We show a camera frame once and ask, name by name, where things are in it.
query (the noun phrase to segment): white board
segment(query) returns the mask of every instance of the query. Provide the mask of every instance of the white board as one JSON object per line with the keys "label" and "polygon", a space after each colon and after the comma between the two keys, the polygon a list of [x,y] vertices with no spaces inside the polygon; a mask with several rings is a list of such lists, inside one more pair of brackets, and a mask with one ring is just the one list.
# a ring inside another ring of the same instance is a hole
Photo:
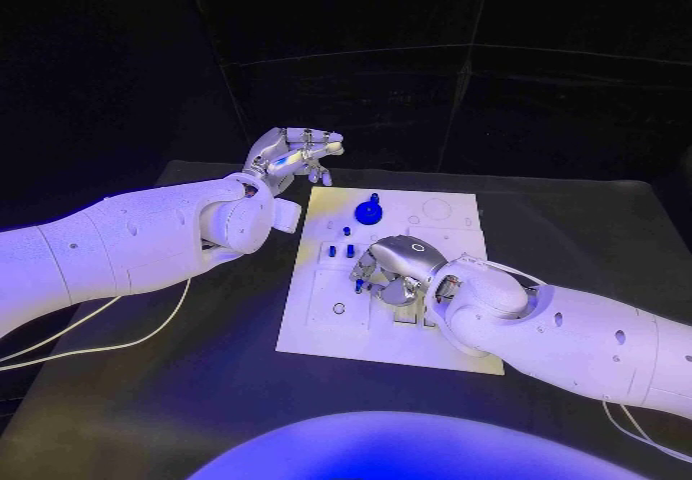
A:
{"label": "white board", "polygon": [[[353,212],[372,193],[379,195],[382,220],[362,225]],[[355,293],[349,273],[358,258],[392,235],[426,240],[447,260],[464,252],[486,258],[476,195],[313,187],[277,351],[503,375],[496,356],[470,357],[453,347],[418,303],[395,308]]]}

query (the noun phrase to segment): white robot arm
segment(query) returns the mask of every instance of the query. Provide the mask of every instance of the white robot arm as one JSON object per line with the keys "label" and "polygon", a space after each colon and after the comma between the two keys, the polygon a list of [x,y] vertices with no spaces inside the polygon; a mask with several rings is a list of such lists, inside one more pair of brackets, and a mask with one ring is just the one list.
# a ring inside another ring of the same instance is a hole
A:
{"label": "white robot arm", "polygon": [[0,337],[85,300],[165,288],[253,253],[271,228],[293,233],[300,206],[274,198],[296,174],[322,177],[319,159],[343,137],[274,128],[242,173],[105,198],[69,217],[0,233]]}
{"label": "white robot arm", "polygon": [[[376,266],[387,287],[368,282]],[[528,277],[470,256],[447,262],[398,236],[371,246],[352,279],[392,305],[424,295],[426,315],[469,355],[492,353],[580,395],[692,419],[692,327],[541,281],[524,287],[508,271]]]}

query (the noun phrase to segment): small blue part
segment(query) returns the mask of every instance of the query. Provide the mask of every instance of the small blue part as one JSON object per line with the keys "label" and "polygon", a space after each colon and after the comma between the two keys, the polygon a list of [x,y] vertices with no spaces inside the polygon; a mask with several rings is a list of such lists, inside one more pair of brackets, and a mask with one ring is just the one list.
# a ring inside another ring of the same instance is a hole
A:
{"label": "small blue part", "polygon": [[382,207],[376,193],[371,195],[371,200],[356,207],[356,220],[364,225],[375,225],[382,220]]}

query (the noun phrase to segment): dark gray surface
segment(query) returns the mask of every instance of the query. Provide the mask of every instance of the dark gray surface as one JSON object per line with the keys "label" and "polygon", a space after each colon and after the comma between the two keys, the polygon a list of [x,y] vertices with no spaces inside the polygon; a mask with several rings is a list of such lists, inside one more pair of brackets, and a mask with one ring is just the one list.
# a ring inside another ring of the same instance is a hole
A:
{"label": "dark gray surface", "polygon": [[[216,178],[237,168],[172,162],[160,184]],[[648,184],[340,169],[333,179],[374,190],[476,193],[490,259],[672,319],[692,319],[692,257]],[[306,206],[309,195],[299,179],[284,197]],[[271,429],[361,410],[480,420],[650,477],[692,475],[689,465],[614,430],[597,401],[511,367],[496,377],[277,353],[299,234],[273,232],[254,255],[193,279],[179,316],[149,342],[46,364],[0,441],[2,478],[183,478]],[[58,350],[139,338],[180,292],[182,285],[123,299]],[[692,450],[689,423],[635,410],[652,437]]]}

